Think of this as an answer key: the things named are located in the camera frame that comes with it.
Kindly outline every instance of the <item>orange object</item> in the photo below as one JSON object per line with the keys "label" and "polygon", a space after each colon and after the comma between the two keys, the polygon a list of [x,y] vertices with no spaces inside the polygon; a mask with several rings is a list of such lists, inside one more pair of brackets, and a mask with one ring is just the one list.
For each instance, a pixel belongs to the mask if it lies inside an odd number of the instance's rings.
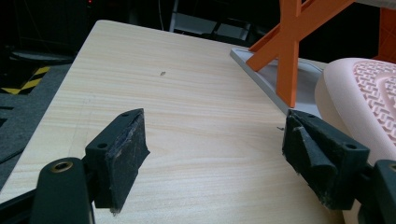
{"label": "orange object", "polygon": [[323,23],[348,7],[354,0],[280,0],[280,23],[250,51],[247,65],[258,72],[278,58],[276,94],[289,107],[295,107],[300,41]]}
{"label": "orange object", "polygon": [[381,7],[378,55],[374,59],[396,63],[396,10]]}

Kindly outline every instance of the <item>wood grain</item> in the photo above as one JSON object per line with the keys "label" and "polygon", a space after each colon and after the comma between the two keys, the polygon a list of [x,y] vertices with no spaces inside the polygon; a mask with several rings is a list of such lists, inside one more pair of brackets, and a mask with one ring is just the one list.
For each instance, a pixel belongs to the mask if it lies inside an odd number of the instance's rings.
{"label": "wood grain", "polygon": [[118,114],[144,108],[151,154],[120,214],[97,223],[343,223],[281,153],[284,114],[228,44],[113,21],[96,23],[0,202],[84,148]]}

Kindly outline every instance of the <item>orange plastic frame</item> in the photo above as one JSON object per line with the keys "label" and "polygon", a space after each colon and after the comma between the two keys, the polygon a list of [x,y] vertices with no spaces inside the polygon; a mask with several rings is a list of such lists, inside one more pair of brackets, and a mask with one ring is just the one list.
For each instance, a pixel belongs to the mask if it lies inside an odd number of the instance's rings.
{"label": "orange plastic frame", "polygon": [[295,107],[300,41],[326,21],[351,5],[354,0],[280,0],[280,23],[250,47],[254,52],[247,65],[258,72],[278,58],[276,94],[289,107]]}

